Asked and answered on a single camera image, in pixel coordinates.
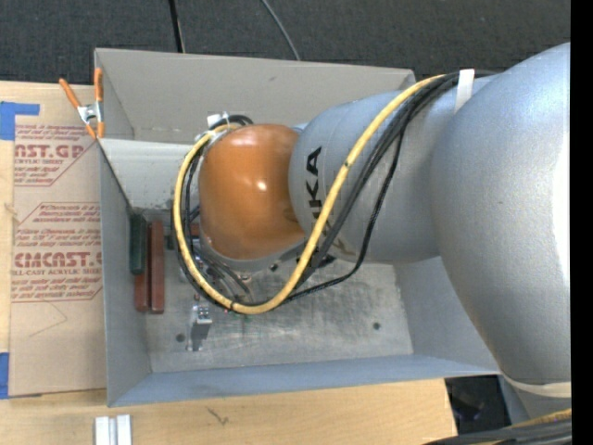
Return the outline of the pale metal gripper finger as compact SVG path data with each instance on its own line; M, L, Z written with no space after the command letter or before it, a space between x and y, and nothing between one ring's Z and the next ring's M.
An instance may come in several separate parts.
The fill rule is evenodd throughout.
M197 315L197 306L193 306L190 311L190 317L188 321L188 325L186 328L186 343L185 349L187 351L196 351L198 350L198 342L196 340L196 315Z
M196 350L200 350L203 342L208 337L209 329L212 326L212 318L208 304L196 306Z

